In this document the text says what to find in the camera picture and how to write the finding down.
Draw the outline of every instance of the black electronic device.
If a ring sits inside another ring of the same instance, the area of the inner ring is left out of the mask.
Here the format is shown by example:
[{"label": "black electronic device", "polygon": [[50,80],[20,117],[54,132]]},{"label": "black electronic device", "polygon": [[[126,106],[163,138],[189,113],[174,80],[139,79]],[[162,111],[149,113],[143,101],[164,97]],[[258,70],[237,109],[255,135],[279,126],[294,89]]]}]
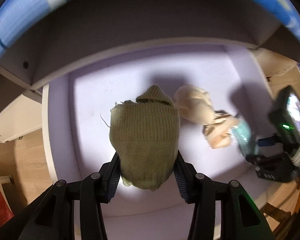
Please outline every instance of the black electronic device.
[{"label": "black electronic device", "polygon": [[260,147],[281,143],[283,152],[271,157],[248,155],[246,160],[256,165],[259,178],[290,182],[300,176],[300,100],[291,86],[279,92],[269,119],[277,133],[257,143]]},{"label": "black electronic device", "polygon": [[291,86],[282,89],[269,113],[280,141],[300,145],[300,100]]},{"label": "black electronic device", "polygon": [[[107,240],[100,203],[114,197],[120,173],[116,153],[110,163],[82,181],[58,180],[0,228],[0,240],[74,240],[74,200],[80,200],[82,240]],[[181,197],[187,204],[195,203],[188,240],[213,240],[215,201],[221,201],[221,240],[275,239],[266,218],[238,181],[212,181],[197,173],[180,152],[174,174]]]}]

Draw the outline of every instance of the green knit beanie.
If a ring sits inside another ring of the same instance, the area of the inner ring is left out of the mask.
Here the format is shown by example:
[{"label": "green knit beanie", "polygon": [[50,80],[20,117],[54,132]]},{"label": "green knit beanie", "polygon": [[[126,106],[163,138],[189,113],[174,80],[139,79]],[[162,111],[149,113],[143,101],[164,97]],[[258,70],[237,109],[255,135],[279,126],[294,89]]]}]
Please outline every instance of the green knit beanie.
[{"label": "green knit beanie", "polygon": [[120,158],[126,186],[156,190],[173,171],[180,119],[171,99],[157,86],[111,109],[110,142]]}]

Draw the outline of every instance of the teal cloth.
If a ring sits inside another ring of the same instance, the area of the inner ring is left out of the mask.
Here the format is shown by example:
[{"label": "teal cloth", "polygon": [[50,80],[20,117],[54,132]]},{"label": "teal cloth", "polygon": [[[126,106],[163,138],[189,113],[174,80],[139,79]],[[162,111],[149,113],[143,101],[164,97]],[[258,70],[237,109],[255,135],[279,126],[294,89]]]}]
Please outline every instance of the teal cloth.
[{"label": "teal cloth", "polygon": [[231,131],[244,157],[247,155],[259,155],[259,146],[256,143],[248,123],[243,118],[239,117],[238,125],[233,126]]}]

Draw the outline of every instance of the wooden floor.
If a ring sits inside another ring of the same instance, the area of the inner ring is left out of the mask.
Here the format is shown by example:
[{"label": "wooden floor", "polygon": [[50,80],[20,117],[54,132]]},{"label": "wooden floor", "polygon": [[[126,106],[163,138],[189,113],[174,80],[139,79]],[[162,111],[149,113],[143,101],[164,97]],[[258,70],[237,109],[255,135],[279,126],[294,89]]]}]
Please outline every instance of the wooden floor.
[{"label": "wooden floor", "polygon": [[12,175],[15,181],[15,185],[2,185],[14,214],[52,184],[41,129],[25,135],[22,140],[0,143],[0,176],[5,175]]},{"label": "wooden floor", "polygon": [[[276,192],[274,192],[274,194],[269,198],[268,202],[271,205],[278,207],[285,212],[291,212],[292,214],[300,192],[300,190],[297,190],[296,187],[297,184],[294,181],[290,183],[282,183]],[[279,225],[279,222],[274,220],[272,217],[266,216],[266,219],[272,231]]]}]

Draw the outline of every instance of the white shelf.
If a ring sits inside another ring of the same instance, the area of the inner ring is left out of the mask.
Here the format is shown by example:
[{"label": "white shelf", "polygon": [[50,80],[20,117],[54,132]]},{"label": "white shelf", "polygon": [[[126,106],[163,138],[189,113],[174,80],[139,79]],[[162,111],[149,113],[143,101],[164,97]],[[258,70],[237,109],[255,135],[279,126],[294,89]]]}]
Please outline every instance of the white shelf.
[{"label": "white shelf", "polygon": [[12,141],[41,128],[41,103],[18,96],[0,113],[0,142]]},{"label": "white shelf", "polygon": [[[260,137],[275,132],[267,119],[272,104],[269,87],[246,48],[183,44],[134,50],[64,75],[50,82],[49,91],[43,91],[42,119],[47,120],[43,133],[48,134],[44,145],[47,161],[53,161],[48,163],[50,173],[71,182],[109,162],[115,151],[100,114],[109,122],[115,102],[134,100],[154,83],[169,96],[186,83],[202,87],[210,93],[216,110],[233,115],[240,112]],[[211,149],[202,126],[183,120],[178,148],[198,172],[223,182],[238,179],[259,207],[265,204],[271,183],[257,178],[235,141],[229,147]],[[157,228],[170,223],[176,231],[166,231],[161,239],[171,239],[174,234],[186,238],[192,210],[180,197],[173,175],[154,192],[125,187],[120,181],[111,203],[102,205],[109,239],[135,239],[141,232],[148,232],[146,239],[153,239]],[[173,218],[163,221],[165,216]],[[146,223],[149,219],[151,228]],[[219,223],[217,212],[216,225]],[[125,228],[134,224],[136,229],[123,234],[119,224]]]}]

